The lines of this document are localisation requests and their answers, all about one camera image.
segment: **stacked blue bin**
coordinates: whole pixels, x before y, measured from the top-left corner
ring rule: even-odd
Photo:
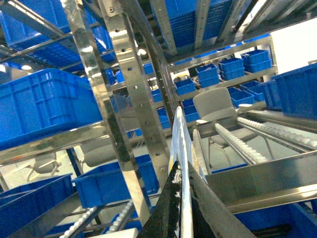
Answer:
[[[192,98],[182,101],[182,105],[187,122],[200,119]]]
[[[70,176],[28,183],[1,193],[0,238],[8,237],[71,196],[74,188]]]
[[[20,2],[54,24],[64,33],[70,32],[60,1],[42,0],[38,1],[36,4],[34,4],[33,0],[21,0]],[[96,22],[96,20],[88,13],[87,19],[90,24]],[[5,13],[0,14],[0,23],[4,30],[3,32],[8,46],[17,51],[24,50],[49,40],[48,37],[40,34]],[[110,36],[103,27],[100,26],[93,29],[93,33],[95,35],[97,47],[101,54],[113,49]],[[59,43],[50,44],[49,46],[39,49],[29,55],[57,67],[71,65],[81,61],[78,53],[69,50]],[[115,60],[115,53],[106,54],[102,56],[102,58],[108,62],[112,62]],[[73,72],[82,69],[83,65],[79,64],[69,68],[68,71]]]
[[[247,72],[255,73],[272,67],[268,51],[255,50],[241,54],[243,65]]]
[[[202,88],[206,88],[219,83],[217,67],[207,64],[196,68],[198,79]]]
[[[264,94],[261,84],[258,81],[251,81],[240,84],[242,90],[246,90],[254,96],[255,101],[264,101]]]
[[[220,76],[224,80],[231,80],[244,76],[243,60],[238,58],[225,59],[218,64]]]
[[[175,86],[178,95],[183,95],[196,90],[195,83],[192,81],[191,78],[175,82]]]
[[[317,63],[274,76],[286,116],[317,119]]]
[[[277,90],[276,81],[271,80],[269,82],[262,83],[261,87],[262,87],[267,108],[273,109],[273,110],[281,110],[282,105],[281,105],[281,100]]]
[[[44,69],[0,85],[0,149],[102,120],[87,79]]]

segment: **blue plastic bin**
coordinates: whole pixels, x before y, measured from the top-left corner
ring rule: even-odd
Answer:
[[[175,83],[178,95],[183,95],[196,90],[195,83],[189,78]]]
[[[200,119],[195,106],[185,107],[185,108],[183,108],[183,110],[184,110],[185,119],[187,122],[191,122],[191,121]]]
[[[147,63],[147,64],[145,64],[143,67],[144,67],[144,72],[145,72],[145,74],[150,74],[150,73],[153,73],[153,72],[154,72],[151,63]]]
[[[34,4],[33,0],[22,0],[21,3],[35,11],[37,14],[50,21],[52,24],[61,29],[64,33],[70,32],[70,28],[63,11],[60,1],[57,0],[43,0]],[[87,13],[87,19],[90,24],[95,23],[96,20]],[[38,33],[32,28],[24,25],[23,23],[15,20],[11,16],[0,13],[0,23],[4,29],[4,36],[7,44],[17,50],[21,51],[28,47],[40,44],[49,40],[48,37]],[[97,27],[92,30],[97,47],[100,53],[104,53],[112,49],[112,43],[110,36],[103,27]],[[65,48],[59,43],[53,43],[49,46],[39,49],[33,53],[29,54],[30,56],[44,61],[48,64],[55,65],[57,67],[71,65],[75,62],[80,62],[80,57],[77,53]],[[102,56],[106,61],[114,61],[115,53],[110,53],[105,56]],[[72,67],[67,71],[78,71],[82,70],[83,66]]]
[[[196,68],[199,80],[206,80],[218,76],[217,67],[212,63]]]
[[[268,51],[255,50],[241,54],[244,64],[256,64],[269,60]]]
[[[182,104],[183,104],[183,107],[189,107],[189,106],[194,105],[194,102],[193,102],[193,99],[190,98],[190,99],[186,99],[186,100],[182,101]]]
[[[235,93],[235,92],[240,92],[241,90],[237,89],[235,87],[231,87],[231,88],[228,88],[228,91],[229,91],[229,94],[232,94],[232,93]]]
[[[55,235],[55,234],[58,234],[58,233],[64,233],[65,231],[69,230],[69,228],[71,226],[73,226],[74,223],[67,223],[67,224],[64,224],[64,225],[59,225],[59,226],[56,226],[54,227],[53,229],[51,229],[47,234],[46,236],[48,235]],[[84,232],[81,232],[79,233],[76,238],[85,238],[85,234]]]
[[[276,80],[282,111],[287,116],[317,119],[317,64],[279,74]]]
[[[260,82],[254,80],[254,81],[240,84],[240,88],[241,90],[248,90],[248,88],[260,86],[260,84],[261,84]]]
[[[243,59],[232,58],[225,59],[218,63],[219,69],[225,73],[236,71],[239,69],[244,69],[243,67]]]
[[[244,68],[243,69],[238,69],[232,72],[223,72],[220,71],[220,76],[224,80],[231,80],[235,78],[239,78],[245,75]]]
[[[256,40],[258,40],[258,39],[262,39],[262,38],[265,38],[265,37],[268,37],[268,36],[269,36],[269,34],[265,34],[265,35],[257,36],[257,37],[255,37],[255,38],[252,38],[252,39],[249,39],[249,40],[244,41],[244,43],[248,43],[248,42],[256,41]]]
[[[202,88],[207,88],[209,86],[218,84],[220,82],[218,74],[215,77],[199,80]]]
[[[115,76],[116,76],[116,78],[117,78],[117,82],[118,82],[118,83],[124,82],[124,78],[123,78],[123,75],[122,75],[121,71],[117,71],[117,72],[115,73]]]
[[[253,104],[254,96],[247,91],[235,92],[230,94],[232,104],[238,108],[240,104]]]
[[[254,96],[254,99],[257,102],[264,101],[264,93],[263,93],[262,87],[259,87],[259,86],[250,87],[248,88],[248,92]]]
[[[6,199],[6,203],[0,202],[0,238],[6,238],[72,195],[70,176],[49,178],[2,193],[0,200]]]
[[[148,194],[157,193],[157,180],[149,155],[136,157],[140,173]],[[73,180],[83,208],[96,207],[107,203],[129,199],[118,162],[101,165]]]
[[[159,89],[153,90],[152,95],[155,103],[163,101],[162,94],[160,93]]]
[[[0,149],[102,120],[87,79],[45,69],[0,85]]]
[[[271,80],[269,82],[261,83],[261,87],[267,108],[281,110],[281,100],[279,98],[276,81]]]
[[[244,68],[247,72],[255,73],[272,67],[272,60],[256,63],[256,64],[244,64]]]

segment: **steel beam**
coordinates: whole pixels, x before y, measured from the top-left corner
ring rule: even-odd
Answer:
[[[263,71],[259,71],[259,72],[256,72],[256,73],[250,73],[250,74],[247,74],[247,75],[239,77],[239,78],[228,80],[228,81],[225,81],[225,82],[222,82],[222,83],[219,83],[219,84],[215,84],[215,85],[207,87],[207,88],[202,88],[200,90],[196,90],[196,91],[193,91],[193,92],[190,92],[190,93],[186,93],[186,94],[180,95],[180,96],[178,96],[178,100],[179,101],[183,101],[185,99],[193,98],[193,97],[195,97],[196,95],[198,95],[198,94],[200,94],[202,92],[205,92],[205,91],[208,91],[208,90],[211,90],[211,89],[214,89],[214,88],[221,88],[221,87],[228,88],[228,87],[232,87],[232,86],[235,86],[235,85],[238,85],[238,84],[241,84],[241,83],[245,83],[245,82],[251,81],[253,79],[260,78],[260,77],[262,77],[264,75],[273,74],[273,73],[276,72],[276,70],[277,70],[277,67],[273,66],[272,68],[268,68],[268,69],[263,70]]]
[[[232,213],[317,198],[317,152],[206,176]]]
[[[161,188],[168,176],[169,149],[159,121],[153,96],[144,73],[129,19],[121,14],[109,16],[109,9],[99,0],[106,27],[121,68],[133,109],[144,135],[148,152]]]
[[[221,27],[216,41],[223,42],[228,39],[228,35],[232,33],[234,26],[239,21],[241,10],[246,2],[247,0],[234,0],[232,2],[227,18]]]
[[[196,2],[196,34],[195,34],[195,49],[202,46],[206,20],[209,11],[210,0],[197,0]]]
[[[295,118],[284,116],[280,112],[270,111],[249,111],[246,113],[248,119],[254,119],[262,122],[272,122],[278,125],[288,126],[299,130],[317,133],[317,121],[305,118]]]
[[[135,161],[127,134],[123,130],[120,120],[118,120],[114,114],[109,98],[112,93],[106,89],[107,78],[102,69],[102,59],[99,55],[94,35],[87,24],[86,13],[83,9],[82,2],[77,0],[61,0],[61,3],[104,119],[106,132],[112,140],[116,157],[135,204],[136,211],[139,214],[140,221],[144,224],[150,217],[150,200],[147,196],[145,185]],[[113,29],[108,29],[108,31],[111,36],[116,33]]]
[[[150,0],[154,14],[157,18],[162,35],[167,44],[167,51],[170,55],[176,55],[177,49],[173,37],[172,28],[169,23],[165,0]]]

